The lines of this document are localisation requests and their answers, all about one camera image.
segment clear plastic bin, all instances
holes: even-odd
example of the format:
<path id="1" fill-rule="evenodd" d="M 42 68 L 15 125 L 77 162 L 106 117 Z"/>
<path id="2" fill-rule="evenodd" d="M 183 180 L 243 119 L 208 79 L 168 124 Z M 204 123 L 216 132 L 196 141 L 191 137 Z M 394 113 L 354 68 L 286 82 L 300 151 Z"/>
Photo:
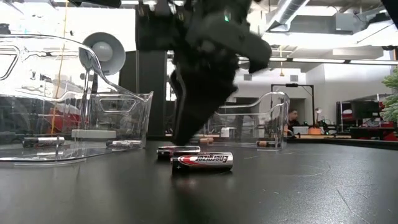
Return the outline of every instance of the clear plastic bin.
<path id="1" fill-rule="evenodd" d="M 94 52 L 0 35 L 0 161 L 53 162 L 145 147 L 152 92 L 109 82 Z"/>
<path id="2" fill-rule="evenodd" d="M 281 150 L 288 138 L 289 103 L 285 93 L 272 92 L 251 105 L 222 106 L 197 136 L 213 138 L 215 146 Z"/>

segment ceiling light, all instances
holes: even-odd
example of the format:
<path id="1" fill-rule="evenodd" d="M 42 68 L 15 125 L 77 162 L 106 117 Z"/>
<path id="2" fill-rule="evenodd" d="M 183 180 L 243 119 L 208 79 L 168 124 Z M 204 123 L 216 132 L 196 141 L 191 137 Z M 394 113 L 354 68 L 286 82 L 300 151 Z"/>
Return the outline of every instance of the ceiling light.
<path id="1" fill-rule="evenodd" d="M 272 57 L 269 59 L 271 62 L 285 62 L 287 58 Z"/>
<path id="2" fill-rule="evenodd" d="M 398 65 L 398 61 L 393 60 L 351 60 L 349 63 L 361 65 Z"/>
<path id="3" fill-rule="evenodd" d="M 293 62 L 344 63 L 343 59 L 293 58 Z"/>

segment table surface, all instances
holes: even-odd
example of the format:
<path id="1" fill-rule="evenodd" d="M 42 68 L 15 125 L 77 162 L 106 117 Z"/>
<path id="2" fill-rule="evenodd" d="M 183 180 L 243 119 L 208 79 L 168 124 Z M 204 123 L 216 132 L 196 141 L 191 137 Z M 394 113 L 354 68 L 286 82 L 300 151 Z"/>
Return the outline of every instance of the table surface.
<path id="1" fill-rule="evenodd" d="M 2 224 L 398 223 L 398 151 L 232 151 L 232 172 L 172 176 L 161 142 L 58 167 L 0 164 Z"/>

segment black pillar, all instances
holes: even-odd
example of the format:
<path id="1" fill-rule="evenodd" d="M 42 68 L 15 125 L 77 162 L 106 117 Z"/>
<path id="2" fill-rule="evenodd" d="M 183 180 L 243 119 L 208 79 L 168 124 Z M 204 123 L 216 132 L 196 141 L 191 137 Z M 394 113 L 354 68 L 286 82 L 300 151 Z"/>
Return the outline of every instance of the black pillar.
<path id="1" fill-rule="evenodd" d="M 119 85 L 134 93 L 154 92 L 148 136 L 164 136 L 167 54 L 158 51 L 130 53 L 126 53 L 126 62 L 120 71 Z"/>

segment glass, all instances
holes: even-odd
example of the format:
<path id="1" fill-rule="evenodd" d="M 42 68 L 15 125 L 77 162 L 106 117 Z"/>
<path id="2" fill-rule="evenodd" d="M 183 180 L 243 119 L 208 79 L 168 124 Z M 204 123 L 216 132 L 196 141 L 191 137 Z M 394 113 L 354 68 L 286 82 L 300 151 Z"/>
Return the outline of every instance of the glass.
<path id="1" fill-rule="evenodd" d="M 222 106 L 197 136 L 213 138 L 215 146 L 281 150 L 289 132 L 289 103 L 285 93 L 271 92 L 250 105 Z"/>
<path id="2" fill-rule="evenodd" d="M 0 35 L 0 161 L 83 159 L 146 145 L 152 92 L 109 82 L 87 46 Z"/>

